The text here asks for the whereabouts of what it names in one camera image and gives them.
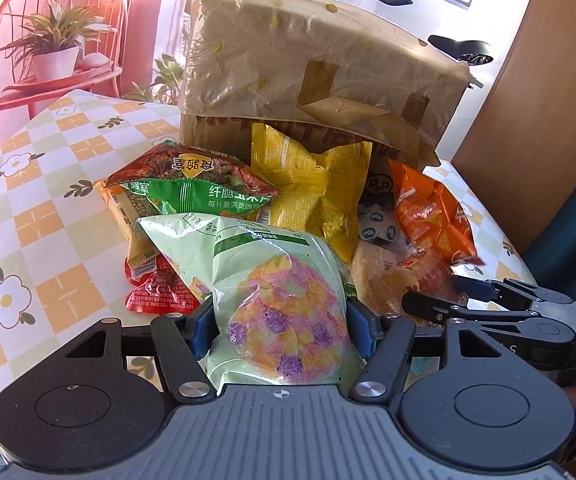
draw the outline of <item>wooden door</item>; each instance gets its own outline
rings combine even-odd
[[[576,0],[530,0],[452,163],[520,253],[556,215],[576,186]]]

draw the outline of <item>purple spot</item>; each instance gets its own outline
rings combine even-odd
[[[323,323],[317,323],[312,327],[312,340],[319,346],[332,346],[332,338]]]
[[[297,355],[283,354],[279,358],[277,372],[283,377],[295,377],[303,374],[303,363]]]
[[[243,323],[231,323],[228,326],[228,339],[233,345],[243,345],[248,338],[248,330]]]
[[[283,313],[274,308],[265,307],[264,321],[266,326],[273,334],[283,334],[288,330],[288,318]]]

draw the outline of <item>silver bolt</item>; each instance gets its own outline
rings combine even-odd
[[[179,387],[179,393],[184,397],[203,397],[210,393],[210,384],[201,381],[189,381]]]
[[[386,393],[386,386],[377,381],[362,381],[354,390],[362,397],[379,397]]]

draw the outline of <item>light green snack bag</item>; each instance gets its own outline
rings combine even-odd
[[[337,383],[345,358],[358,363],[340,273],[321,238],[200,213],[139,223],[189,288],[212,293],[221,335],[207,363],[216,387],[229,376],[265,384]],[[356,374],[360,365],[352,368]]]

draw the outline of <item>tablecloth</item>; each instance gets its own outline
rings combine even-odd
[[[163,139],[178,139],[179,110],[75,90],[0,149],[0,391],[103,317],[152,316],[124,307],[127,243],[102,198],[105,178]],[[462,202],[485,266],[458,274],[534,282],[503,231],[449,162],[426,173]],[[146,358],[128,367],[146,378]]]

